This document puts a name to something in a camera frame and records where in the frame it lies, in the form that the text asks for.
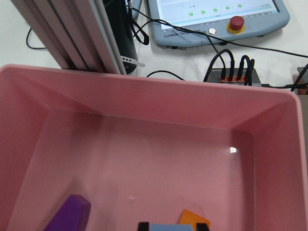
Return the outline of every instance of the pink plastic bin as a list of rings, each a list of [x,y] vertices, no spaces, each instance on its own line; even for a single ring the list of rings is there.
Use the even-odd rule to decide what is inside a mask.
[[[70,194],[91,202],[89,231],[185,208],[211,231],[308,230],[300,103],[284,90],[10,65],[0,157],[0,230],[43,230]]]

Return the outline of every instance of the orange block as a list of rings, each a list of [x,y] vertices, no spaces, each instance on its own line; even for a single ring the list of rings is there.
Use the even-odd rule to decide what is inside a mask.
[[[197,214],[192,213],[191,211],[184,209],[182,216],[180,218],[179,224],[189,224],[192,226],[193,231],[196,231],[197,223],[205,223],[210,227],[211,222]]]

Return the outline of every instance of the purple block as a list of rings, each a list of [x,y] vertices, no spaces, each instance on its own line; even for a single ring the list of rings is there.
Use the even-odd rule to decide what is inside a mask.
[[[44,231],[84,231],[91,204],[81,195],[70,195]]]

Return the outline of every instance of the white button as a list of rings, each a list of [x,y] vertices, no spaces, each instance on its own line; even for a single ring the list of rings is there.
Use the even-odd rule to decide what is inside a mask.
[[[216,29],[215,28],[209,28],[208,32],[212,35],[216,34]]]

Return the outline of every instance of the black cable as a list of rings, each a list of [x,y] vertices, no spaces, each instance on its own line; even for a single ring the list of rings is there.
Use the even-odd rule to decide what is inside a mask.
[[[212,59],[210,65],[208,66],[207,72],[206,72],[206,74],[205,74],[205,76],[204,76],[203,82],[207,82],[207,79],[208,79],[208,77],[210,76],[210,73],[211,73],[211,71],[212,71],[212,68],[213,68],[213,65],[214,65],[216,59],[217,59],[219,56],[221,56],[223,53],[225,53],[225,52],[229,54],[230,59],[231,59],[231,62],[230,62],[230,71],[229,71],[229,78],[232,78],[232,79],[233,79],[233,74],[234,74],[234,63],[235,63],[235,61],[234,61],[234,56],[233,56],[233,54],[232,54],[232,52],[231,52],[230,50],[228,50],[228,49],[223,49],[223,50],[219,51],[219,52],[214,56],[214,58]]]
[[[150,38],[149,36],[140,28],[140,26],[138,25],[138,23],[133,19],[133,15],[132,15],[132,5],[131,5],[131,1],[128,0],[128,20],[129,20],[129,26],[131,31],[133,32],[135,38],[137,39],[138,42],[142,43],[143,45],[148,45],[150,43]],[[143,35],[143,41],[141,40],[141,38],[137,35],[134,26],[136,26],[138,28],[138,30],[142,33]]]
[[[308,83],[302,83],[302,84],[297,84],[295,86],[296,89],[306,89],[307,88]],[[273,87],[270,84],[262,84],[262,87],[264,88],[276,88],[276,89],[288,89],[288,88],[293,88],[294,84],[288,84],[282,87]]]
[[[145,24],[143,24],[143,25],[140,27],[140,29],[136,31],[136,34],[138,34],[146,25],[148,25],[148,24],[151,23],[151,22],[154,22],[154,20],[151,19],[151,20],[147,21]]]
[[[239,69],[237,71],[237,77],[236,77],[236,80],[237,81],[240,81],[241,78],[242,78],[242,75],[243,75],[243,70],[244,70],[244,64],[245,64],[245,61],[246,60],[246,63],[247,63],[247,67],[248,67],[248,64],[250,62],[250,58],[247,56],[247,55],[243,55],[242,58],[241,58],[241,61],[240,61],[240,66],[239,66]]]
[[[189,30],[189,29],[186,29],[186,28],[183,28],[183,27],[180,27],[180,26],[174,26],[174,25],[170,24],[169,22],[162,20],[162,19],[152,19],[151,17],[148,17],[146,14],[142,13],[141,11],[137,10],[136,8],[132,8],[132,9],[137,11],[138,13],[140,13],[141,15],[146,17],[147,19],[149,19],[150,22],[156,22],[156,23],[160,23],[160,24],[163,24],[163,25],[166,25],[166,26],[170,26],[170,27],[172,27],[172,28],[174,28],[178,31],[181,31],[181,32],[194,33],[194,34],[200,33],[199,31],[193,31],[193,30]],[[201,32],[201,35],[206,36],[206,38],[210,42],[210,45],[213,47],[213,49],[216,51],[216,53],[218,53],[218,49],[215,47],[215,45],[214,45],[213,41],[211,40],[210,36],[208,34],[202,33],[202,32]],[[220,58],[220,60],[223,64],[223,67],[226,68],[226,65],[225,65],[223,58],[221,56],[219,58]]]
[[[46,47],[31,47],[31,46],[29,45],[28,40],[29,40],[29,35],[30,35],[31,30],[32,30],[32,29],[30,28],[29,31],[28,31],[27,37],[26,37],[26,45],[27,45],[27,47],[29,47],[29,48],[31,48],[31,49],[33,49],[33,50],[42,50],[42,49],[46,49]]]
[[[179,30],[179,29],[185,29],[183,27],[180,27],[180,26],[174,26],[162,19],[152,19],[150,17],[148,17],[147,15],[143,14],[142,12],[140,12],[139,10],[133,8],[133,10],[139,12],[141,15],[143,15],[144,17],[150,19],[150,20],[153,20],[153,22],[156,22],[156,23],[160,23],[160,24],[164,24],[164,25],[167,25],[167,26],[170,26],[176,30]],[[298,56],[298,57],[303,57],[303,58],[308,58],[307,55],[302,55],[302,54],[297,54],[297,53],[292,53],[292,52],[288,52],[288,51],[282,51],[282,50],[278,50],[278,49],[272,49],[272,48],[265,48],[265,47],[256,47],[256,46],[250,46],[250,45],[244,45],[244,44],[240,44],[240,43],[235,43],[235,42],[231,42],[231,41],[227,41],[227,40],[224,40],[222,38],[218,38],[218,37],[215,37],[213,35],[208,35],[204,32],[201,32],[201,31],[193,31],[193,30],[189,30],[189,29],[185,29],[185,32],[187,33],[192,33],[192,34],[199,34],[199,35],[203,35],[203,36],[206,36],[206,37],[210,37],[210,38],[214,38],[214,39],[217,39],[219,41],[222,41],[222,42],[225,42],[225,43],[228,43],[228,44],[231,44],[231,45],[235,45],[235,46],[240,46],[240,47],[247,47],[247,48],[253,48],[253,49],[258,49],[258,50],[265,50],[265,51],[274,51],[274,52],[279,52],[279,53],[284,53],[284,54],[288,54],[288,55],[293,55],[293,56]]]
[[[247,70],[245,74],[245,86],[252,86],[252,72],[254,70],[255,60],[251,59],[247,64]]]
[[[184,80],[183,78],[181,78],[180,76],[172,73],[171,71],[165,71],[165,70],[158,70],[158,71],[153,71],[151,72],[150,74],[147,75],[147,77],[150,77],[151,75],[155,74],[155,73],[160,73],[160,72],[164,72],[164,73],[168,73],[168,74],[171,74],[173,76],[175,76],[176,78],[180,79],[180,80]]]
[[[304,67],[304,69],[299,73],[297,79],[294,82],[294,86],[291,88],[291,91],[294,91],[296,86],[298,85],[299,81],[302,79],[303,75],[306,73],[308,69],[308,64]]]

